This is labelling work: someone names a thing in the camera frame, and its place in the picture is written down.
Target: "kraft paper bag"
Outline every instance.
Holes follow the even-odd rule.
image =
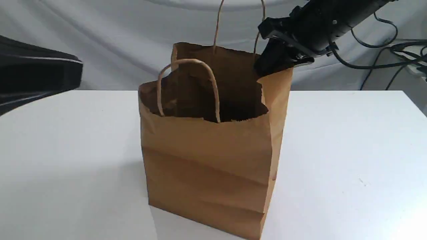
[[[250,240],[269,208],[292,79],[260,78],[254,57],[177,43],[138,91],[149,204]]]

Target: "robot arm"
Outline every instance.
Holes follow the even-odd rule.
[[[255,62],[260,76],[330,55],[335,40],[395,0],[310,0],[295,7],[286,18],[267,18],[258,29],[269,42]]]

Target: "paper bag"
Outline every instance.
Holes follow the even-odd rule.
[[[258,240],[292,69],[259,78],[253,63],[252,53],[178,43],[157,82],[138,93],[149,204]]]

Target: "white fabric backdrop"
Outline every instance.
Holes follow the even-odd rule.
[[[266,0],[267,15],[287,16],[305,0]],[[172,44],[212,44],[220,0],[2,0],[0,34],[74,54],[84,61],[81,89],[135,90],[155,80],[170,62]],[[386,5],[379,17],[394,21],[405,34],[426,31],[425,0],[400,0]],[[261,21],[259,0],[226,0],[218,43],[251,51]],[[421,19],[409,28],[405,24]],[[393,28],[373,17],[356,27],[369,43],[380,43]],[[351,34],[338,40],[341,55],[369,64],[376,51],[359,46]],[[266,41],[259,44],[262,52]],[[357,89],[365,74],[322,57],[294,71],[294,89]]]

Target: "white table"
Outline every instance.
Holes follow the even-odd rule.
[[[236,240],[147,204],[136,91],[0,117],[0,239]],[[427,239],[427,118],[402,92],[292,92],[263,240]]]

